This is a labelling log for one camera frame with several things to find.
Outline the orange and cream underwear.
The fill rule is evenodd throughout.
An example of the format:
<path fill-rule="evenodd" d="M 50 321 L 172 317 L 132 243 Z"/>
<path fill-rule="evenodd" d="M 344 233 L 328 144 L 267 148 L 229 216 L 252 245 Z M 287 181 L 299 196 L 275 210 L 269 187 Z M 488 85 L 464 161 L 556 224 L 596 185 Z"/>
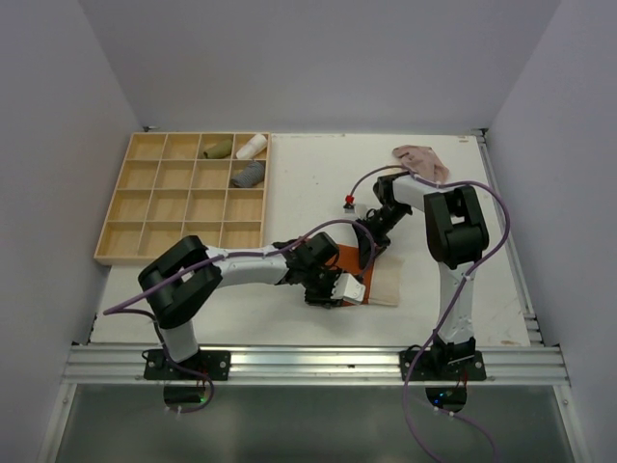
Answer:
<path fill-rule="evenodd" d="M 332 259 L 331 264 L 352 274 L 359 281 L 359 275 L 362 271 L 359 249 L 342 244 L 338 245 L 338 249 L 338 259 Z M 400 282 L 403 263 L 404 261 L 397 257 L 386 255 L 377 257 L 369 265 L 368 270 L 362 277 L 362 300 L 360 300 L 360 296 L 346 297 L 343 299 L 343 305 L 362 304 L 397 307 L 400 302 Z"/>

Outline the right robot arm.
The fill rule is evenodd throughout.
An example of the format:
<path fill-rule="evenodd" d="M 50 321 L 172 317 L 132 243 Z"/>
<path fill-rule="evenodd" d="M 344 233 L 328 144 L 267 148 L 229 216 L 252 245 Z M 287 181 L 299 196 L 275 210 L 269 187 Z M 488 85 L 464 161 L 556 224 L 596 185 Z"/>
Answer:
<path fill-rule="evenodd" d="M 477 194 L 471 186 L 445 187 L 416 174 L 378 177 L 373 193 L 380 203 L 360 214 L 356 231 L 359 265 L 382 254 L 389 232 L 407 215 L 423 213 L 429 253 L 440 271 L 440 312 L 430 341 L 429 366 L 451 378 L 475 353 L 472 323 L 475 267 L 489 245 L 489 233 Z"/>

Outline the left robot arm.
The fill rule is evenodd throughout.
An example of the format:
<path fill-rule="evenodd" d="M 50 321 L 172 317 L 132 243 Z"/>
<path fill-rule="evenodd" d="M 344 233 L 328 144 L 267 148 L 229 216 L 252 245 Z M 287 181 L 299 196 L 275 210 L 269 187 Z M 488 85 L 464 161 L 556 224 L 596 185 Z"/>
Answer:
<path fill-rule="evenodd" d="M 324 232 L 293 246 L 277 242 L 259 249 L 205 246 L 195 235 L 178 241 L 138 276 L 167 348 L 167 368 L 178 378 L 194 376 L 201 365 L 192 318 L 218 289 L 245 284 L 300 285 L 305 302 L 331 308 L 342 305 L 335 289 L 342 270 L 329 263 L 338 246 Z"/>

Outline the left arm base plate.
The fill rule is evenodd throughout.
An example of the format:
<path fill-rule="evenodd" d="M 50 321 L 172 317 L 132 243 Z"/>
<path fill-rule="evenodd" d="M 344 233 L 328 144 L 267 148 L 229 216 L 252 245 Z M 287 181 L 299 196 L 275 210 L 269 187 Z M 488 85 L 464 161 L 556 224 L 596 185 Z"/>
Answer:
<path fill-rule="evenodd" d="M 206 375 L 212 381 L 227 381 L 231 366 L 231 353 L 228 350 L 200 350 L 177 367 L 172 365 L 162 349 L 145 350 L 142 358 L 146 362 L 146 380 L 198 380 Z"/>

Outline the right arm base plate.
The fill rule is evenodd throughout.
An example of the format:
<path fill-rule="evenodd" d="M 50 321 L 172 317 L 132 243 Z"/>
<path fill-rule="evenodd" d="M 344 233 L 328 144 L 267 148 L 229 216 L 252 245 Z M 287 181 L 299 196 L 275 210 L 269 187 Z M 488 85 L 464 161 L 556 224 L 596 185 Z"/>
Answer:
<path fill-rule="evenodd" d="M 472 357 L 457 362 L 438 361 L 429 350 L 419 355 L 410 375 L 411 381 L 485 381 L 488 378 L 482 353 L 475 351 Z"/>

